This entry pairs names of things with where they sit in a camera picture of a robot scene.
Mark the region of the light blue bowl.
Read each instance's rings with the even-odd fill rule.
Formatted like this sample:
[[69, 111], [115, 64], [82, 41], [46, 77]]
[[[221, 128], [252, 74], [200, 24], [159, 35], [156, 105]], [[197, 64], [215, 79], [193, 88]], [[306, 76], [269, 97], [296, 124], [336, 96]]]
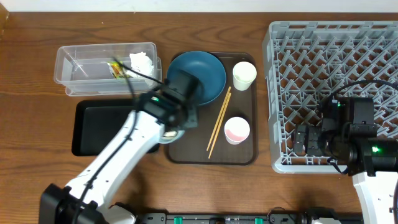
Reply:
[[185, 130], [167, 131], [159, 139], [160, 144], [170, 144], [180, 139], [185, 134]]

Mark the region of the pink cup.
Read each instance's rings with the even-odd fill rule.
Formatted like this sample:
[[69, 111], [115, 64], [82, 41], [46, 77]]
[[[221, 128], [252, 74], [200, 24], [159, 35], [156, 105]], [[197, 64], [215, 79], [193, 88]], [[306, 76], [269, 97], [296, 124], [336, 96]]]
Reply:
[[249, 123], [242, 117], [232, 117], [225, 123], [224, 135], [228, 143], [237, 145], [246, 140], [251, 131]]

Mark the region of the white napkin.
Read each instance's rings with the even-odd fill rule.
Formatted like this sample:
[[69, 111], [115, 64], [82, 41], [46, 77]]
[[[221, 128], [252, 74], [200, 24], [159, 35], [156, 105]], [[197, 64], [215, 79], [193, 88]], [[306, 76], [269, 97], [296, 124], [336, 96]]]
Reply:
[[148, 77], [154, 77], [154, 63], [145, 52], [129, 54], [131, 69]]

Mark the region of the yellow orange snack wrapper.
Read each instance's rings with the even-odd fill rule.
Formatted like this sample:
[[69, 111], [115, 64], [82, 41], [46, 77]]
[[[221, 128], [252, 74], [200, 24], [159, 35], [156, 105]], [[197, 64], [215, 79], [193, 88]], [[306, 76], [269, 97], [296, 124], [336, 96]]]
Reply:
[[112, 76], [116, 79], [129, 78], [126, 69], [122, 66], [122, 62], [108, 62], [108, 67]]

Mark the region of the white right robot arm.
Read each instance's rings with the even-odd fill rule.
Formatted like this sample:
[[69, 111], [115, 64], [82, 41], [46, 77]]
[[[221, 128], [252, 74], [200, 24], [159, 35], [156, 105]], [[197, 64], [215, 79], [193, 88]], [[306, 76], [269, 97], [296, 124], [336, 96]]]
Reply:
[[397, 223], [397, 140], [377, 138], [376, 125], [345, 123], [327, 130], [299, 124], [294, 149], [325, 156], [348, 175], [361, 204], [364, 223]]

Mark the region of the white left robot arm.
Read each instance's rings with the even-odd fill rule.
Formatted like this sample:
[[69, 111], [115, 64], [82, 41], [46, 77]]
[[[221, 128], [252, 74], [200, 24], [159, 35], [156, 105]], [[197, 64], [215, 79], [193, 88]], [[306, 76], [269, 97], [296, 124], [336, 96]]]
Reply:
[[177, 89], [142, 94], [115, 137], [83, 172], [63, 188], [50, 184], [45, 189], [39, 223], [135, 223], [135, 215], [110, 202], [148, 151], [197, 126], [198, 99], [194, 92]]

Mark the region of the grey dishwasher rack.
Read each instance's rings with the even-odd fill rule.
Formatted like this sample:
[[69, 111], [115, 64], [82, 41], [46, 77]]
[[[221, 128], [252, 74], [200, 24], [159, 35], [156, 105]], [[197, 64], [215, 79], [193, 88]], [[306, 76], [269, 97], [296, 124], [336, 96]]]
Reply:
[[334, 174], [325, 157], [296, 154], [297, 124], [318, 125], [330, 93], [371, 97], [380, 138], [397, 137], [397, 22], [277, 21], [262, 42], [271, 165], [280, 174]]

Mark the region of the black food waste tray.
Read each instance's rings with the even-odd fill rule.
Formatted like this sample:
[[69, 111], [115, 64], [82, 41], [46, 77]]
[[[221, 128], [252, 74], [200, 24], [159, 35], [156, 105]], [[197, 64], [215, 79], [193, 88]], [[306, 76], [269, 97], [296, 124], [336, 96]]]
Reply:
[[122, 128], [134, 109], [130, 99], [83, 100], [76, 106], [74, 156], [97, 156]]

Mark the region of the clear plastic waste bin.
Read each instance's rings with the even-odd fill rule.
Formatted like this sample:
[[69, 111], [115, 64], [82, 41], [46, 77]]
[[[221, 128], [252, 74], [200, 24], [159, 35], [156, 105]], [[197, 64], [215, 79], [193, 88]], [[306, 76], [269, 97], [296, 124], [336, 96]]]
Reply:
[[60, 47], [57, 51], [54, 82], [65, 86], [69, 96], [128, 95], [126, 80], [110, 73], [108, 62], [118, 60], [131, 66], [129, 54], [145, 52], [154, 63], [154, 80], [162, 79], [161, 60], [152, 42], [91, 44]]

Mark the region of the brown serving tray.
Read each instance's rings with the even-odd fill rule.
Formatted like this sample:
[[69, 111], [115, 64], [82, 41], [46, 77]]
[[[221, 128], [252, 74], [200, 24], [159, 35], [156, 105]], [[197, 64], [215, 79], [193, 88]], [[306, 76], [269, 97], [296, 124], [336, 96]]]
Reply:
[[[212, 54], [221, 61], [226, 71], [224, 90], [211, 103], [197, 107], [198, 127], [186, 130], [180, 139], [165, 145], [165, 155], [177, 164], [249, 165], [256, 160], [258, 154], [256, 84], [253, 83], [245, 91], [235, 89], [233, 66], [241, 61], [254, 64], [255, 60], [247, 53], [213, 52]], [[208, 159], [209, 151], [206, 148], [229, 86], [231, 99], [223, 122], [235, 116], [242, 117], [248, 121], [251, 131], [242, 143], [232, 145], [227, 142], [221, 128], [212, 156]]]

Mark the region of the wooden chopstick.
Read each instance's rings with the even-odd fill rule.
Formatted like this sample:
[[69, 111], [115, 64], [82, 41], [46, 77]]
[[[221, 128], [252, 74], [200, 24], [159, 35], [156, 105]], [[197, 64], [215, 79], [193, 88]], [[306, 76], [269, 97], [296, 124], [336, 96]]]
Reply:
[[209, 152], [209, 155], [208, 155], [208, 159], [210, 159], [211, 156], [212, 156], [213, 149], [214, 149], [216, 141], [218, 139], [218, 135], [219, 135], [219, 132], [220, 132], [220, 129], [221, 129], [223, 118], [224, 118], [226, 110], [228, 108], [228, 104], [229, 104], [230, 98], [231, 98], [231, 93], [228, 93], [226, 95], [226, 100], [225, 100], [225, 102], [222, 105], [221, 112], [220, 112], [218, 121], [217, 121], [216, 126], [215, 126], [215, 131], [214, 131], [214, 133], [213, 133], [213, 135], [211, 137], [211, 140], [210, 140], [210, 145], [208, 146], [208, 148], [210, 149], [210, 152]]
[[224, 98], [223, 104], [221, 105], [221, 109], [220, 109], [220, 112], [218, 114], [215, 126], [213, 128], [209, 143], [208, 143], [207, 148], [206, 148], [206, 150], [209, 151], [208, 158], [211, 157], [211, 154], [213, 152], [213, 148], [214, 148], [214, 145], [215, 145], [215, 142], [216, 142], [216, 139], [217, 139], [217, 135], [218, 135], [219, 130], [220, 130], [220, 125], [221, 125], [221, 122], [223, 120], [223, 116], [225, 114], [226, 108], [228, 107], [228, 102], [229, 102], [230, 96], [231, 96], [231, 87], [229, 86], [228, 90], [226, 92], [226, 96]]

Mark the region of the dark blue plate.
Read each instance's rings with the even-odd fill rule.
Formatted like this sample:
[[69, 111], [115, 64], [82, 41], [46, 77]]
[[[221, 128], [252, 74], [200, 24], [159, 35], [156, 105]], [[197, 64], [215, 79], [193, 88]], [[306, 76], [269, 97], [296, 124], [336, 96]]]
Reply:
[[203, 85], [203, 88], [199, 87], [197, 90], [197, 100], [200, 106], [217, 99], [226, 85], [224, 66], [211, 53], [190, 51], [176, 56], [169, 65], [166, 78], [172, 81], [181, 70], [197, 77]]

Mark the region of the white paper cup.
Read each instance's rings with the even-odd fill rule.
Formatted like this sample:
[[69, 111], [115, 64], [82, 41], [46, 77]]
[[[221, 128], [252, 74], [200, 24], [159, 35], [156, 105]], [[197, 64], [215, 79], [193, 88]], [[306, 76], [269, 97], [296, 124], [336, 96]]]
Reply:
[[250, 62], [238, 62], [233, 67], [233, 85], [239, 91], [245, 91], [257, 77], [257, 69]]

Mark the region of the black rail at table edge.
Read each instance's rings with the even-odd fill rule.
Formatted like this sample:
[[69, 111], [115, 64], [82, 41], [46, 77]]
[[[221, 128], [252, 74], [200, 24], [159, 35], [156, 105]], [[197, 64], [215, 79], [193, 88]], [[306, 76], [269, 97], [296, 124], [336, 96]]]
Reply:
[[138, 224], [256, 224], [275, 223], [293, 224], [295, 215], [270, 214], [270, 215], [197, 215], [197, 214], [165, 214], [147, 213], [138, 215]]

